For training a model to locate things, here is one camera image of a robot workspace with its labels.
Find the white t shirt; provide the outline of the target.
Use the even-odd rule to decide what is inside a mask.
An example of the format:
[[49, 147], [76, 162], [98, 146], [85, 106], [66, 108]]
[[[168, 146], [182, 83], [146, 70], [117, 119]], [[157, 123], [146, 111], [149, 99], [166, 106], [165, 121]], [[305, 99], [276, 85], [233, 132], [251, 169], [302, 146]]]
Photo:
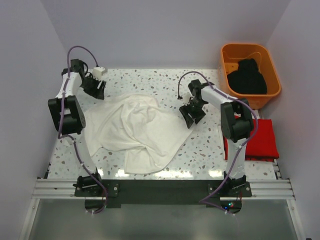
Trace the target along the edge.
[[192, 133], [184, 119], [160, 107], [154, 97], [138, 93], [108, 97], [84, 116], [90, 156], [101, 148], [124, 151], [127, 174], [163, 170]]

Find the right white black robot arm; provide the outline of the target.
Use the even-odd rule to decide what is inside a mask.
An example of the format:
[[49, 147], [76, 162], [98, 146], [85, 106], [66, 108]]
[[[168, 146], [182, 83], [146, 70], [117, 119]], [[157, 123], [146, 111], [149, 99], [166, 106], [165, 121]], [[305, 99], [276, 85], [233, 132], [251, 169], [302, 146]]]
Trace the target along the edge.
[[201, 83], [198, 79], [188, 84], [191, 93], [189, 102], [179, 108], [188, 129], [198, 124], [206, 113], [204, 105], [211, 104], [220, 110], [220, 127], [222, 136], [227, 140], [227, 166], [223, 173], [224, 179], [210, 193], [235, 196], [247, 183], [245, 173], [245, 155], [247, 142], [254, 124], [252, 109], [245, 98], [228, 97], [211, 82]]

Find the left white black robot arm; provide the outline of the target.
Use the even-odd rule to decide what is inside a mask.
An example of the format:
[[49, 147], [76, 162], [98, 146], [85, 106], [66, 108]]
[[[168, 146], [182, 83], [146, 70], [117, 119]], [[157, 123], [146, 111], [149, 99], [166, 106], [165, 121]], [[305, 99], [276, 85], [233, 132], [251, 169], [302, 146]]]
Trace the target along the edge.
[[48, 100], [48, 108], [58, 131], [58, 138], [71, 145], [78, 167], [77, 182], [73, 185], [76, 196], [105, 197], [107, 190], [90, 156], [84, 136], [86, 118], [77, 99], [77, 92], [82, 88], [87, 95], [104, 100], [106, 82], [95, 78], [88, 69], [88, 65], [82, 60], [72, 59], [70, 66], [61, 73], [61, 88], [55, 98]]

